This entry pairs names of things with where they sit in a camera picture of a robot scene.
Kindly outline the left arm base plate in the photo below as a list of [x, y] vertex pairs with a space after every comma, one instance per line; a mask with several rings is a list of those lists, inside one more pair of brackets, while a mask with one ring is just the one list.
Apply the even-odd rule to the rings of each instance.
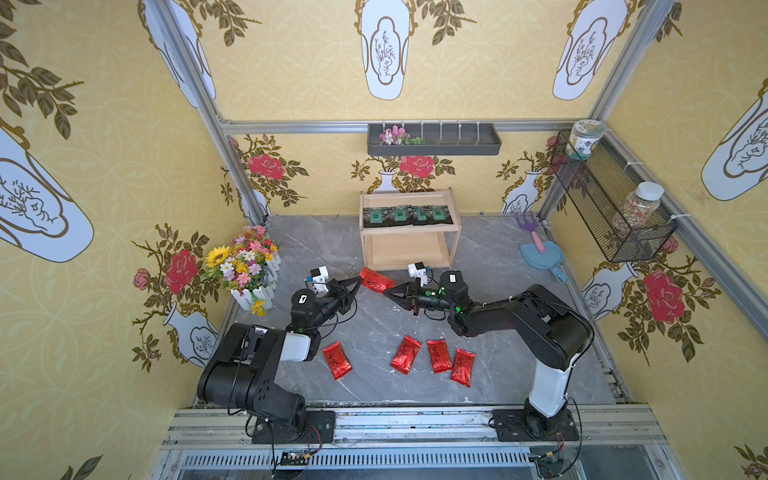
[[320, 445], [334, 439], [336, 414], [330, 410], [300, 412], [297, 422], [278, 422], [255, 417], [247, 428], [256, 445], [308, 443]]

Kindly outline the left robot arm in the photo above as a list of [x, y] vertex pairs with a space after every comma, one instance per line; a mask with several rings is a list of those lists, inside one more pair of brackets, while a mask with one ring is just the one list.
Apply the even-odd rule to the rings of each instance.
[[309, 288], [291, 297], [290, 323], [285, 329], [256, 324], [232, 325], [208, 361], [197, 385], [197, 397], [246, 413], [256, 420], [252, 442], [280, 444], [333, 440], [335, 414], [309, 411], [305, 398], [276, 383], [282, 362], [308, 362], [317, 354], [320, 327], [352, 307], [362, 278], [326, 282], [321, 296]]

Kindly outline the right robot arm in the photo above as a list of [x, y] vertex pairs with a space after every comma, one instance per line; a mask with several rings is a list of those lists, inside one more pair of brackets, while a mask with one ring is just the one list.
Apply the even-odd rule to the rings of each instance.
[[571, 371], [595, 336], [591, 323], [565, 301], [534, 284], [503, 300], [475, 302], [458, 270], [443, 272], [435, 288], [413, 280], [383, 295], [415, 315], [422, 310], [443, 312], [454, 333], [462, 337], [516, 331], [536, 359], [533, 386], [518, 426], [536, 440], [565, 432], [570, 422], [566, 390]]

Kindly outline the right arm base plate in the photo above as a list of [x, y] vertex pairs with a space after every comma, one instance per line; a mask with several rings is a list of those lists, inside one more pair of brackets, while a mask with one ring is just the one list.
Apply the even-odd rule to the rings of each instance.
[[572, 412], [563, 408], [553, 417], [545, 417], [535, 409], [496, 409], [492, 411], [490, 427], [499, 442], [566, 442], [580, 439], [579, 425]]

